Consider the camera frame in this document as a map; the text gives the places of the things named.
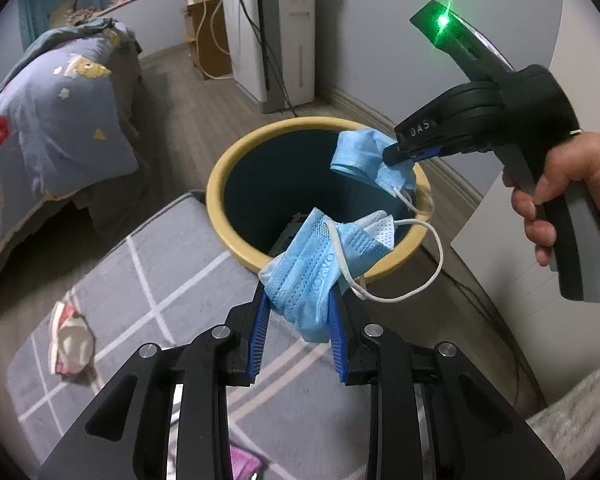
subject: yellow bin rim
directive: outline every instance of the yellow bin rim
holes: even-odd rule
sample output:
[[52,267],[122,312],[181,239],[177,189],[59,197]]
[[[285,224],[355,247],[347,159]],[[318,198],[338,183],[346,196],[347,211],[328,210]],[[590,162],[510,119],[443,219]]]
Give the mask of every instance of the yellow bin rim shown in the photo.
[[[211,171],[209,181],[206,184],[206,208],[216,233],[218,233],[222,242],[241,264],[253,272],[259,272],[272,258],[243,240],[226,217],[224,211],[224,185],[238,161],[263,142],[298,130],[342,132],[344,130],[359,130],[361,128],[368,128],[368,126],[332,117],[298,117],[286,119],[254,130],[238,140],[222,154]],[[430,205],[427,203],[425,194],[421,191],[424,190],[429,194],[431,193],[429,180],[419,164],[414,165],[413,171],[416,175],[416,207],[420,210],[429,210]],[[430,215],[423,214],[417,214],[415,217],[424,221],[429,221],[430,219]],[[365,273],[365,279],[368,282],[372,282],[394,272],[395,269],[400,267],[418,249],[426,234],[426,227],[418,224],[412,225],[394,250],[379,260]]]

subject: white appliance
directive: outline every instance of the white appliance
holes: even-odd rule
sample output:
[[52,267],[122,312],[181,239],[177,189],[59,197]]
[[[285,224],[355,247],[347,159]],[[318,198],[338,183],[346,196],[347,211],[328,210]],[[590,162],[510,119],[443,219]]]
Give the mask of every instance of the white appliance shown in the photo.
[[238,86],[258,104],[262,113],[288,108],[287,100],[293,106],[313,101],[314,0],[243,0],[243,3],[254,27],[240,0],[223,3]]

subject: bed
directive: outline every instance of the bed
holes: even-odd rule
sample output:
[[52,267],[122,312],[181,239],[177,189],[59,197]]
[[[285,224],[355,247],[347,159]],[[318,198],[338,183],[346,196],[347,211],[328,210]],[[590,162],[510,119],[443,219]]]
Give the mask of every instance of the bed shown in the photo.
[[69,201],[107,237],[148,179],[130,122],[134,32],[111,18],[47,31],[0,85],[0,271]]

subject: face mask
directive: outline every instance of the face mask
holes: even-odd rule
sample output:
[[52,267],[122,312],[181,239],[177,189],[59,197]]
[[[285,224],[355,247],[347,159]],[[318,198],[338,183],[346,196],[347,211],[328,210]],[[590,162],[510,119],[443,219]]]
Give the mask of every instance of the face mask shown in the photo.
[[350,275],[364,274],[394,248],[394,219],[384,211],[347,224],[334,222],[318,209],[311,211],[288,249],[258,274],[274,311],[309,342],[329,340],[328,296],[342,275],[328,221]]
[[421,190],[430,204],[429,211],[424,212],[416,209],[409,195],[404,192],[415,190],[416,187],[413,163],[405,160],[389,167],[382,161],[382,152],[391,144],[395,144],[395,139],[371,128],[340,132],[331,159],[331,171],[384,189],[402,200],[416,214],[432,214],[433,200],[428,193]]

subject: red flower pattern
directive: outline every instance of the red flower pattern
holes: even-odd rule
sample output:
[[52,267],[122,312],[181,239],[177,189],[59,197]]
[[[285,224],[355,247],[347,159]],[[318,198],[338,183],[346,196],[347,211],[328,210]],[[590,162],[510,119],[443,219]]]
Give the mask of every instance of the red flower pattern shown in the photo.
[[4,115],[0,116],[0,145],[9,137],[9,122]]

